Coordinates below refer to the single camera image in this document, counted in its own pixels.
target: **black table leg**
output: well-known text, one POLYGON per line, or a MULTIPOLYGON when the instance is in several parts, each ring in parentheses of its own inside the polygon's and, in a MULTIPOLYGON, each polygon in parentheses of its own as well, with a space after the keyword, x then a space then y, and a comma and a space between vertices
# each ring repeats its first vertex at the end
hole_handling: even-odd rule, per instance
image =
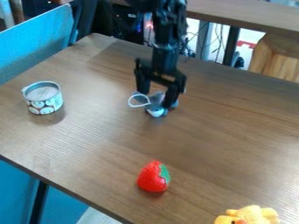
POLYGON ((231 26, 228 33, 226 52, 223 59, 223 65, 225 66, 233 67, 233 56, 236 51, 239 34, 240 34, 240 28, 231 26))
POLYGON ((48 192, 48 184, 39 181, 37 195, 34 200, 33 209, 31 212, 30 224, 39 224, 44 209, 45 198, 48 192))

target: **yellow stuffed toy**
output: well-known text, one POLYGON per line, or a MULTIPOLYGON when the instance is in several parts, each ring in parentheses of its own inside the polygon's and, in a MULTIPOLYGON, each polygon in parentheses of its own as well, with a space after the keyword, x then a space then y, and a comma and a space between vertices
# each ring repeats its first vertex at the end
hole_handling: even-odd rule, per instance
POLYGON ((214 224, 279 224, 277 212, 270 207, 246 206, 240 210, 229 209, 214 224))

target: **red strawberry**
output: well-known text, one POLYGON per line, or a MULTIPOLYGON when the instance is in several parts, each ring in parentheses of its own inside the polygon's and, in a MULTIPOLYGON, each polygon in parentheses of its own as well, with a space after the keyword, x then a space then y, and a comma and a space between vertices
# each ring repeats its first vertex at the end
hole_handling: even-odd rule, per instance
POLYGON ((170 174, 164 164, 159 161, 151 161, 140 172, 137 185, 147 192, 163 192, 170 183, 170 174))

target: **chair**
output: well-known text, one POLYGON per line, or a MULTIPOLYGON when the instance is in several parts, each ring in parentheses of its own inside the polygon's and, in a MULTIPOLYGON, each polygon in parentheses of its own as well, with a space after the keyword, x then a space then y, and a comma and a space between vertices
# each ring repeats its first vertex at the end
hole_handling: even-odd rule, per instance
POLYGON ((24 22, 24 12, 22 0, 10 0, 10 7, 12 11, 12 16, 15 20, 15 24, 20 24, 24 22))
POLYGON ((9 0, 0 0, 0 18, 4 19, 6 28, 10 28, 15 25, 9 0))
POLYGON ((299 83, 299 38, 266 34, 254 48, 249 71, 299 83))
POLYGON ((0 32, 0 85, 66 48, 72 10, 62 5, 0 32))

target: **tin can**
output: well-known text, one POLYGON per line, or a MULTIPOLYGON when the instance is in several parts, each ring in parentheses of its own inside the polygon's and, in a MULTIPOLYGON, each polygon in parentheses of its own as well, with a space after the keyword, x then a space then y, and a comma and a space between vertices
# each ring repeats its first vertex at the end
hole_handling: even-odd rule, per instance
POLYGON ((63 104, 60 86, 49 80, 32 83, 22 89, 28 110, 35 115, 48 115, 63 104))

